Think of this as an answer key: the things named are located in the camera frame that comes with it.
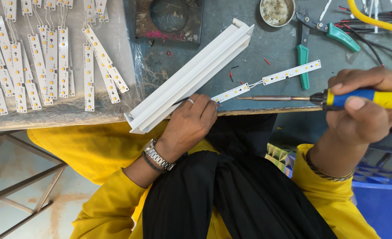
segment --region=person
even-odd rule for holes
[[[329,87],[392,91],[392,71],[341,70]],[[329,128],[298,146],[290,180],[260,157],[274,115],[217,119],[208,96],[190,99],[144,135],[128,133],[126,122],[28,130],[102,185],[72,223],[72,239],[379,237],[352,203],[351,180],[369,143],[388,134],[392,110],[352,96],[345,110],[327,112]],[[154,147],[144,146],[151,139]],[[165,170],[145,147],[176,164]]]

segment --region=black fabric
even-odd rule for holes
[[[244,126],[233,130],[236,120],[241,119],[219,117],[207,136],[222,154],[183,156],[153,183],[143,207],[143,238],[204,239],[213,205],[233,239],[336,238],[300,188],[272,162],[251,153],[260,141],[242,133]],[[275,116],[257,120],[267,138]]]

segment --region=metal stand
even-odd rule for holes
[[[49,160],[49,161],[55,163],[56,166],[49,168],[49,169],[47,169],[37,175],[34,175],[28,179],[25,179],[21,182],[16,183],[13,186],[10,186],[10,187],[5,188],[0,191],[0,200],[2,202],[5,202],[10,206],[13,206],[15,208],[18,208],[20,210],[26,211],[31,214],[27,218],[25,218],[24,220],[19,222],[18,224],[14,225],[13,227],[9,228],[7,231],[3,232],[0,235],[0,239],[9,235],[14,230],[18,229],[20,226],[22,226],[23,224],[25,224],[26,222],[28,222],[29,220],[31,220],[32,218],[34,218],[35,216],[37,216],[38,214],[40,214],[42,211],[49,208],[53,204],[53,201],[49,201],[47,205],[43,206],[43,204],[47,200],[50,192],[52,191],[53,187],[55,186],[56,182],[58,181],[60,175],[62,174],[63,170],[66,168],[66,166],[68,166],[63,160],[57,158],[56,156],[53,156],[53,155],[35,147],[34,145],[28,144],[27,142],[20,140],[20,139],[14,137],[13,135],[11,135],[12,133],[15,133],[18,131],[20,131],[20,130],[6,131],[6,132],[0,133],[0,147],[3,144],[4,140],[10,141],[13,144],[16,144],[17,146],[19,146],[23,149],[26,149],[36,155],[39,155],[39,156],[45,158],[46,160]],[[53,175],[53,178],[52,178],[50,184],[48,185],[48,187],[44,191],[43,195],[41,195],[41,198],[38,201],[38,203],[34,209],[30,209],[24,205],[21,205],[19,203],[16,203],[12,200],[5,198],[5,197],[21,190],[24,187],[27,187],[35,182],[38,182],[47,176],[50,176],[53,173],[55,173],[55,174]]]

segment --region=yellow kurta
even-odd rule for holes
[[[144,145],[159,138],[167,125],[161,122],[151,132],[131,134],[127,122],[105,125],[83,125],[28,130],[29,138],[52,152],[75,171],[93,183],[102,185],[72,223],[75,238],[142,238],[139,217],[149,189],[141,188],[124,175],[121,168],[129,166],[141,155]],[[351,179],[331,182],[313,173],[304,157],[312,145],[298,146],[292,180],[326,220],[339,239],[379,238],[351,202]],[[189,154],[201,150],[214,151],[202,140]],[[213,208],[207,239],[231,237]]]

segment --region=pliers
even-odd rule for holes
[[[307,48],[308,44],[308,36],[309,36],[309,29],[315,29],[322,32],[326,32],[328,37],[336,39],[347,46],[353,52],[358,52],[361,48],[360,46],[350,37],[342,31],[341,29],[337,28],[333,23],[329,23],[324,25],[320,22],[314,22],[308,16],[308,13],[305,12],[304,9],[298,9],[296,11],[296,18],[301,21],[302,23],[302,37],[301,43],[296,47],[298,50],[298,64],[303,65],[308,63],[308,53],[309,49]],[[308,73],[303,73],[300,75],[301,85],[304,90],[309,89],[309,79]]]

